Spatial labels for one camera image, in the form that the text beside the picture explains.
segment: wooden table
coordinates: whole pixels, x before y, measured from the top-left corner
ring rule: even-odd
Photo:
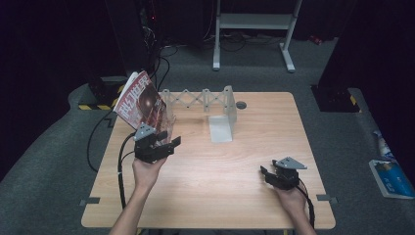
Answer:
[[[336,224],[305,135],[294,97],[286,92],[235,92],[235,101],[247,107],[238,110],[232,142],[212,143],[208,116],[220,115],[221,107],[174,107],[173,137],[182,144],[168,157],[151,192],[138,227],[207,229],[291,229],[293,224],[281,208],[259,167],[274,170],[272,160],[292,157],[306,165],[299,170],[315,207],[316,229]],[[82,225],[111,227],[121,213],[116,163],[119,148],[133,129],[118,118],[90,197],[99,204],[86,206]],[[133,149],[131,140],[124,153]],[[125,195],[132,193],[133,156],[123,164]]]

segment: book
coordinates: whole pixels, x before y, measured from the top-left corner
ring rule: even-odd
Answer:
[[[157,134],[167,131],[167,137],[160,143],[170,142],[174,118],[167,115],[166,104],[145,71],[135,71],[128,78],[114,112],[136,130],[145,123]]]
[[[397,162],[372,160],[369,166],[384,197],[415,198],[415,190]]]

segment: red magazine cover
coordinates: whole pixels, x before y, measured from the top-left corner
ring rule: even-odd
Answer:
[[[167,138],[162,143],[170,141],[173,120],[168,118],[166,104],[145,71],[134,72],[128,78],[114,112],[134,129],[144,122],[157,133],[167,131]]]

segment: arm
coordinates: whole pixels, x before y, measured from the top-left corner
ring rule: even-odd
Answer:
[[[153,186],[156,184],[161,166],[167,158],[154,164],[147,164],[138,159],[132,164],[135,188],[126,207],[116,220],[110,234],[135,234],[144,204]]]
[[[305,214],[305,196],[297,188],[282,190],[274,187],[281,201],[281,206],[288,213],[299,235],[316,235],[317,233]]]

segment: person's right arm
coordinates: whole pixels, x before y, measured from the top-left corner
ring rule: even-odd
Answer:
[[[289,215],[299,235],[316,235],[305,214],[306,198],[299,189],[282,190],[274,187],[280,199],[281,206]]]

